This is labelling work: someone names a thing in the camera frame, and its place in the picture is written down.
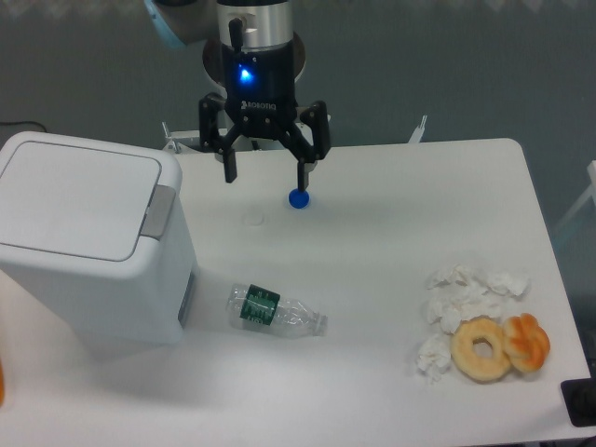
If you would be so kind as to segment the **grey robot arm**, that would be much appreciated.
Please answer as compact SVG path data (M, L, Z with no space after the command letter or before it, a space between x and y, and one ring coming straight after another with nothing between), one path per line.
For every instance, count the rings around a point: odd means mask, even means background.
M200 146L222 158L224 177L237 177L239 137L277 141L297 160L297 188L331 149L327 106L295 98L297 36L288 1L148 1L157 32L175 47L219 41L224 93L198 105Z

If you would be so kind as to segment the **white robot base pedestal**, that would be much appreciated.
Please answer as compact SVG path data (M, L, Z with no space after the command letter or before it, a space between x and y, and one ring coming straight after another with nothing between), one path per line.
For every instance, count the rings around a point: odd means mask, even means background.
M303 69L305 68L305 46L298 34L295 34L292 39L293 48L294 48L294 84L297 77L300 76ZM210 39L203 50L203 63L204 68L207 72L208 77L210 80L215 84L216 87L220 88L221 91L218 93L226 100L226 90L224 86L224 67L223 67L223 58L222 58L222 46L224 44L220 42L219 39ZM300 107L297 103L296 112L297 117L300 113ZM219 113L218 115L218 127L219 131L222 135L225 135L227 131L232 126L230 118L227 116L225 111ZM267 139L257 139L257 138L247 138L249 140L267 140Z

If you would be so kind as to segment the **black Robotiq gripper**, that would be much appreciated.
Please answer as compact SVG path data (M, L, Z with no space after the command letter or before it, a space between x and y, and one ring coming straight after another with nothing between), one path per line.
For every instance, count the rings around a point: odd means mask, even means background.
M295 123L294 48L290 40L259 51L222 46L226 100L209 93L198 103L200 145L219 155L224 178L237 178L238 137L279 140L297 160L297 189L305 191L309 174L331 150L331 133L324 101L316 101L298 114L311 132L312 142ZM225 111L232 126L225 135L218 127L218 115Z

